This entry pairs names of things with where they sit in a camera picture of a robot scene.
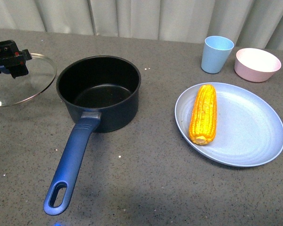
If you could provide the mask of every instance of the corn cob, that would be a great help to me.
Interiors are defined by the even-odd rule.
[[[200,87],[189,127],[189,137],[193,143],[206,145],[216,135],[217,97],[214,86],[206,84]]]

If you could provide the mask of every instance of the gray countertop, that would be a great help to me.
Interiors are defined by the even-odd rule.
[[[91,135],[71,203],[54,217],[43,201],[74,126],[55,81],[29,102],[0,108],[0,226],[283,226],[283,151],[262,166],[225,166],[189,146],[174,116],[184,90],[215,81],[255,93],[283,122],[283,51],[268,50],[281,70],[252,83],[234,72],[239,48],[212,75],[200,68],[202,44],[0,29],[0,41],[8,39],[50,57],[58,74],[81,58],[113,55],[135,64],[142,81],[137,115]]]

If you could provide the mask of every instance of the saucepan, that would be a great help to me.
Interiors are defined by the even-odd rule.
[[[135,117],[140,84],[137,67],[116,56],[88,57],[62,71],[57,92],[75,126],[45,197],[45,213],[58,215],[69,206],[91,133],[120,129]],[[55,206],[61,188],[66,190]]]

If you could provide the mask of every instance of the handle hole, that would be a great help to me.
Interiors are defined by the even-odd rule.
[[[57,207],[62,204],[66,189],[67,184],[65,182],[61,182],[56,185],[50,199],[51,207]]]

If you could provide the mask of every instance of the glass lid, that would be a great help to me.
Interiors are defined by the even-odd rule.
[[[0,106],[11,106],[31,100],[45,91],[57,74],[55,63],[48,57],[31,53],[26,62],[28,74],[16,77],[0,73]]]

